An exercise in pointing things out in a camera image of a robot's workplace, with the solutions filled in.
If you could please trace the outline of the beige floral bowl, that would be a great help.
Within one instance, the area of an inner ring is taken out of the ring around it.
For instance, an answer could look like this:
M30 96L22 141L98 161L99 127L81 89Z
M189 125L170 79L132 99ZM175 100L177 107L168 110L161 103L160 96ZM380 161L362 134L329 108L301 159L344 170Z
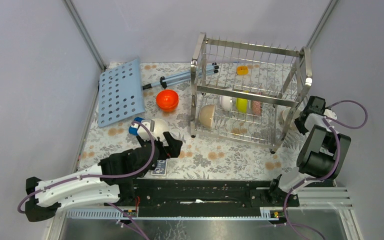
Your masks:
M285 110L282 111L281 113L281 116L282 116L282 120L283 122L285 123L286 120L287 120L287 117L289 115L289 112L290 112L290 107L287 107ZM295 124L295 119L297 119L299 116L300 116L300 113L301 111L299 109L297 109L295 112L294 112L294 115L292 117L292 120L290 121L290 125L293 126Z
M208 104L201 107L198 115L199 123L207 129L212 129L215 125L215 122L214 122L215 111L216 111L215 104Z

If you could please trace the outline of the white ribbed bowl front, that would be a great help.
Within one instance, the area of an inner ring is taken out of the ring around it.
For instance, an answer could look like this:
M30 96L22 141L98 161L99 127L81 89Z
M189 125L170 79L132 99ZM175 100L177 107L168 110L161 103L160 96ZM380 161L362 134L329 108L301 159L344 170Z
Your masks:
M169 126L168 123L161 119L161 118L153 118L153 128L152 128L152 134L155 138L159 137L162 139L164 137L164 132L169 132Z

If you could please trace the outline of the orange plastic bowl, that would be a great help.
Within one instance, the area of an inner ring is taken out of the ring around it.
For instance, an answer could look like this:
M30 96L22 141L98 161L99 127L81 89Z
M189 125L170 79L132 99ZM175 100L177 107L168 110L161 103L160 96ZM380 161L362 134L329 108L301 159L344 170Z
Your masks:
M156 104L163 112L173 112L179 104L179 95L172 89L164 89L157 94Z

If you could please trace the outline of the stainless steel dish rack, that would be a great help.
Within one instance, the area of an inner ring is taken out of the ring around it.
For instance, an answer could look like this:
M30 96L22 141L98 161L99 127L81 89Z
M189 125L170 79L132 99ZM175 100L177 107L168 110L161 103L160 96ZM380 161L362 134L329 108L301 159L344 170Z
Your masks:
M208 64L219 72L206 75ZM237 75L247 66L247 75ZM267 148L274 154L282 146L294 112L307 99L313 82L311 50L237 42L208 37L197 38L191 63L190 135L232 140ZM221 108L220 96L233 98L231 111ZM248 100L247 113L238 112L237 98ZM252 101L262 103L261 116L253 115ZM199 122L201 107L215 105L214 127ZM282 111L291 108L286 122Z

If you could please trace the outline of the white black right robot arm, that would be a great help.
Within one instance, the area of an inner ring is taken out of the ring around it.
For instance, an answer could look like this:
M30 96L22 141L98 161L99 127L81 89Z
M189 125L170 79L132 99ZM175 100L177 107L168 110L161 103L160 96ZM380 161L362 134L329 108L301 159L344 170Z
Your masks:
M338 133L330 124L335 119L325 99L310 96L308 103L294 120L298 131L308 134L296 160L296 167L279 175L270 183L267 201L273 206L281 205L287 194L295 194L299 189L311 183L335 179L344 163L351 145L351 138Z

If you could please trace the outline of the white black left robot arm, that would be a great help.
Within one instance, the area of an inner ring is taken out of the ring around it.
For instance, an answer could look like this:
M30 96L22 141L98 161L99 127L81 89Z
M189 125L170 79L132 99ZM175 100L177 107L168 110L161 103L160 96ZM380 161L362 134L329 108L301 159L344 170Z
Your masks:
M168 131L159 137L144 140L137 137L140 147L113 153L99 163L52 180L38 177L26 179L27 199L19 211L29 222L53 218L57 212L82 205L121 203L124 206L135 200L133 180L143 178L157 168L160 161L177 158L183 142Z

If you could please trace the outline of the blue playing card box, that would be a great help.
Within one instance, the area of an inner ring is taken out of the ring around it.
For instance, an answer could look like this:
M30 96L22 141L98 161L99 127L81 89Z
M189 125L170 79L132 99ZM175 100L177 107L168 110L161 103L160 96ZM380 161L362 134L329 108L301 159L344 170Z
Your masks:
M165 177L168 170L168 160L158 160L154 170L151 171L152 176Z

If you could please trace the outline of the blue toy car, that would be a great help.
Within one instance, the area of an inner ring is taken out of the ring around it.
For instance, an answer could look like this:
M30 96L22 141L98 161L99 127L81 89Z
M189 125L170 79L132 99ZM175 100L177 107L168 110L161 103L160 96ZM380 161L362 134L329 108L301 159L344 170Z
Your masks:
M134 122L138 122L138 123L141 123L142 121L144 120L144 118L142 117L135 117L134 118ZM137 124L137 123L131 123L129 129L128 129L128 132L129 134L131 135L134 135L134 136L139 136L139 131L142 129L142 127Z

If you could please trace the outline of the beige floral bowl front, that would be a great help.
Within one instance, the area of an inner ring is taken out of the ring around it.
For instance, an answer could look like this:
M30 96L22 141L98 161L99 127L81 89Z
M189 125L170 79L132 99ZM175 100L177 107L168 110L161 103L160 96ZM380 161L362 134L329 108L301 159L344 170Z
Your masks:
M208 104L201 107L198 115L199 123L207 129L212 129L215 125L215 122L214 122L215 111L216 111L215 104Z

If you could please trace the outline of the yellow green bowl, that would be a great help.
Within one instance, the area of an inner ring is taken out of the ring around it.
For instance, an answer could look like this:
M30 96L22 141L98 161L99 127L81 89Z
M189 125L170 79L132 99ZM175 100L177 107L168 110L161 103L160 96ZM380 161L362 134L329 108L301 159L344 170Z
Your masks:
M240 113L246 114L248 112L248 100L245 98L236 99L236 109Z

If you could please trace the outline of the floral patterned table mat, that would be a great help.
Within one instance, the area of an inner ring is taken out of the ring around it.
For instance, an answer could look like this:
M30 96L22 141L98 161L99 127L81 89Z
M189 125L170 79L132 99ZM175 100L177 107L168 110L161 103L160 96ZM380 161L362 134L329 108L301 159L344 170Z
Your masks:
M162 76L189 71L186 63L141 63L141 80L144 84L153 83ZM143 99L146 112L142 118L158 118L167 122L170 133L183 141L178 158L167 162L166 176L147 178L163 179L210 179L210 180L271 180L279 174L287 173L296 165L296 160L306 138L294 125L276 153L271 154L265 147L237 142L217 137L190 135L190 82L169 87L179 95L179 105L173 112L163 112L156 103L156 96L163 89L159 86L144 90ZM128 133L134 117L105 127L98 126L98 108L88 131L83 152L79 157L77 170L81 171L110 154L121 153L136 148L139 143Z

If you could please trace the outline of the white ceramic bowl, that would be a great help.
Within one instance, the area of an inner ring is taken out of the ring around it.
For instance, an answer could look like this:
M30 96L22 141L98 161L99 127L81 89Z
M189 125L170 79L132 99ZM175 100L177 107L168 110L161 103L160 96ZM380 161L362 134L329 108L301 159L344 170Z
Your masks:
M220 106L225 111L232 110L233 98L231 96L221 95L219 98Z

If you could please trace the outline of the light blue perforated panel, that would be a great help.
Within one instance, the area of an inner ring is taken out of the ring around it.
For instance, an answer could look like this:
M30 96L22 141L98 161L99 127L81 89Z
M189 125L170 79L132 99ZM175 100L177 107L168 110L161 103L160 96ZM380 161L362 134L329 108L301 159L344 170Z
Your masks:
M146 111L140 64L136 58L99 76L97 125L100 128Z

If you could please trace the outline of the small orange yellow cup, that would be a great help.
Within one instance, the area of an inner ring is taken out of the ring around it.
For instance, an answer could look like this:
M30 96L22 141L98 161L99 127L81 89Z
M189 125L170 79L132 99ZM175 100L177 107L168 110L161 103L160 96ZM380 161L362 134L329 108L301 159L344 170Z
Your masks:
M249 73L249 69L246 65L240 65L236 68L236 74L238 76L245 76Z

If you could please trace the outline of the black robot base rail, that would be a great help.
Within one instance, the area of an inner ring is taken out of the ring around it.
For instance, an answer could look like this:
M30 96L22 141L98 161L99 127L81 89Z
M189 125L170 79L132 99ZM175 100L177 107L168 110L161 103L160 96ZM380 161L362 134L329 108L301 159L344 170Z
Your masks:
M259 217L260 209L298 207L278 180L107 179L117 185L120 207L133 206L139 217Z

